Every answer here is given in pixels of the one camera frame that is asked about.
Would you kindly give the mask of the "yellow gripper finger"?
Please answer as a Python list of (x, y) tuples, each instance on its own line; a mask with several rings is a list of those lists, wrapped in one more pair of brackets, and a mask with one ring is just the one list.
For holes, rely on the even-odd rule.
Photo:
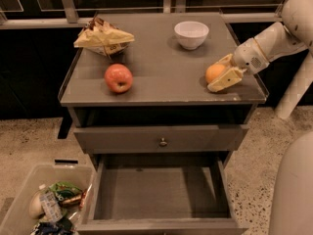
[(233, 55), (232, 54), (226, 55), (225, 57), (217, 61), (217, 64), (223, 65), (225, 67), (231, 67), (233, 65)]
[(239, 68), (226, 69), (207, 85), (207, 89), (211, 92), (218, 92), (241, 82), (243, 77), (244, 72)]

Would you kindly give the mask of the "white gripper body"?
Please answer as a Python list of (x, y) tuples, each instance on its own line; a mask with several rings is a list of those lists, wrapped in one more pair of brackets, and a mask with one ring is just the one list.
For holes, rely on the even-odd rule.
[(269, 66), (269, 61), (254, 38), (248, 39), (237, 47), (233, 54), (233, 61), (240, 69), (252, 74), (259, 73)]

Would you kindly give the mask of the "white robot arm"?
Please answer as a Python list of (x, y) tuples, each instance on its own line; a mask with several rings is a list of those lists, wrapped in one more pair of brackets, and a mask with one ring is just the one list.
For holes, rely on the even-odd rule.
[[(273, 23), (207, 69), (207, 89), (219, 92), (239, 83), (246, 71), (256, 74), (283, 56), (308, 54), (276, 108), (287, 118), (313, 82), (313, 0), (288, 0), (281, 21)], [(313, 235), (313, 131), (285, 151), (276, 176), (268, 235)]]

